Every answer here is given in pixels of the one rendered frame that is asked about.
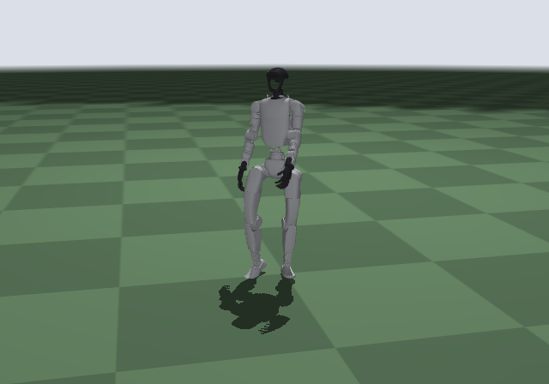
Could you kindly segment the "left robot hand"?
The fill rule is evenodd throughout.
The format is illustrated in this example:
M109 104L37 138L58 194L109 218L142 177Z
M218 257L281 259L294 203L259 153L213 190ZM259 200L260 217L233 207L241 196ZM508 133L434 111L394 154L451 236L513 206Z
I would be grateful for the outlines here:
M278 187L280 189L284 189L288 186L289 180L291 179L291 176L292 176L292 170L294 169L294 165L291 164L291 162L292 162L292 158L288 157L286 159L284 170L277 173L277 176L279 176L282 173L283 173L283 176L279 181L274 182L274 183L280 183L280 184L275 185L276 187Z

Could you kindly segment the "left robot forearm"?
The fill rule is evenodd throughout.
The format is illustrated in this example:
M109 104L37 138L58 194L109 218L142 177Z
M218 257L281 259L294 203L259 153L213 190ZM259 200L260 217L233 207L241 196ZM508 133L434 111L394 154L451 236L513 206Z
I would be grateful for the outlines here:
M287 150L287 158L288 157L292 158L291 164L293 164L294 166L296 165L296 158L298 156L300 144L301 144L301 132L299 129L297 129L296 138L289 141L289 144L288 144L289 148ZM285 159L285 163L286 163L286 159Z

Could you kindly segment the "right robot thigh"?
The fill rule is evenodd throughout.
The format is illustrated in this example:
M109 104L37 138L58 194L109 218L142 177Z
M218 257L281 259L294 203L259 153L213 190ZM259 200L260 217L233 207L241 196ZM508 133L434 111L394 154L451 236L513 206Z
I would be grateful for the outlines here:
M244 192L245 223L252 230L258 230L262 225L262 218L257 215L257 209L262 192L262 181L266 179L265 164L256 165L250 169Z

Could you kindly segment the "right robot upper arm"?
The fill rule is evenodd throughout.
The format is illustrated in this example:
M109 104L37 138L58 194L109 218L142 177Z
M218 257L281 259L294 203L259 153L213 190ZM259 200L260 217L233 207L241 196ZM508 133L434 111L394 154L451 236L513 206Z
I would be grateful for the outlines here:
M256 141L259 138L258 130L260 126L260 101L255 101L250 106L250 129L245 133L245 139L249 141Z

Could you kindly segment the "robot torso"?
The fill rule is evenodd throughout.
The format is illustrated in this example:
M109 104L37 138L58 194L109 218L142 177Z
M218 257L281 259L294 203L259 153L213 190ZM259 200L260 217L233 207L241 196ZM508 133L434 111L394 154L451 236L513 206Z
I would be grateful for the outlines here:
M281 146L289 146L287 132L293 129L289 95L279 95L282 99L271 99L267 95L260 103L261 133L266 146L274 146L268 151L269 158L265 159L265 176L282 178L283 173L277 176L285 168L285 154ZM274 95L272 95L274 97ZM284 97L284 98L283 98Z

